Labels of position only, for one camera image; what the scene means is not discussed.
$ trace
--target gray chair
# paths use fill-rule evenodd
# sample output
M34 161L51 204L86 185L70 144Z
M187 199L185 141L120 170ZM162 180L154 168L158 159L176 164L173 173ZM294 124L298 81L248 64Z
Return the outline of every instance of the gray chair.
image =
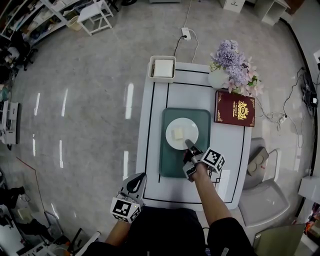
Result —
M250 154L257 147L265 146L262 138L259 138L260 143L257 143L257 139L253 140L256 141L251 143ZM269 155L273 153L276 153L273 178L263 181L265 173L256 173L254 176L246 175L245 186L239 201L239 209L246 227L268 223L282 215L290 207L288 200L276 183L279 177L281 150L276 148Z

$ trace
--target white wall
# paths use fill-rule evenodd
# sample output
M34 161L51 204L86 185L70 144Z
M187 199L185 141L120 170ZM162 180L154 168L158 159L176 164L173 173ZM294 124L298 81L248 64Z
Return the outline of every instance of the white wall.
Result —
M312 80L316 83L319 74L314 53L320 50L320 4L317 0L305 0L293 15L290 23L305 55ZM320 105L318 107L318 127L320 128ZM317 140L317 156L314 175L320 176L320 134Z

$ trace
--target purple flower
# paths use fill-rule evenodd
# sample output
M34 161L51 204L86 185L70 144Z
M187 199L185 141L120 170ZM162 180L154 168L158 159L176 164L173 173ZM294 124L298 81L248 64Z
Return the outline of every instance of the purple flower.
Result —
M226 71L229 72L230 77L234 80L236 84L246 84L246 75L239 66L229 66L226 69Z
M231 43L231 49L232 50L238 50L238 42L237 41L234 41L234 40L230 40L230 43Z
M218 65L228 68L238 64L239 56L234 50L221 49L217 51L214 60L218 63Z
M232 44L229 40L224 40L221 42L218 51L220 50L231 50Z

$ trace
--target white stool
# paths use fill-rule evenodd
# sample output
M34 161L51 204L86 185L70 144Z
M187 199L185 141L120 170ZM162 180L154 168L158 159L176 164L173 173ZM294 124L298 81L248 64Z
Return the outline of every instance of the white stool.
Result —
M79 18L77 22L81 25L81 27L90 35L92 36L92 33L106 29L106 28L111 28L112 26L110 22L107 20L108 16L113 17L113 13L111 12L109 6L105 2L105 0L100 0L97 2L97 0L93 0L93 4L87 6L86 8L82 9L79 15ZM104 14L103 9L106 9L108 14ZM101 15L101 17L98 17L96 19L92 19L92 17ZM83 24L84 21L90 20L93 24L95 24L96 21L99 21L99 26L98 28L89 31L87 27ZM102 26L102 21L105 20L106 25Z

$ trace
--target desk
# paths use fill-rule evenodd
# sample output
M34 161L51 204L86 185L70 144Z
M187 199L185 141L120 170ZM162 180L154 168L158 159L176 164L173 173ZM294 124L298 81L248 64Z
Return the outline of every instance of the desk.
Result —
M16 130L19 103L9 102L3 103L2 119L0 123L0 140L3 144L16 144Z
M159 160L163 110L204 109L211 113L210 146L226 161L221 174L213 173L211 180L227 207L234 209L245 181L252 128L213 121L216 90L208 83L209 66L177 62L175 68L174 83L145 79L136 160L136 172L147 174L142 200L151 207L203 210L195 183L160 176Z

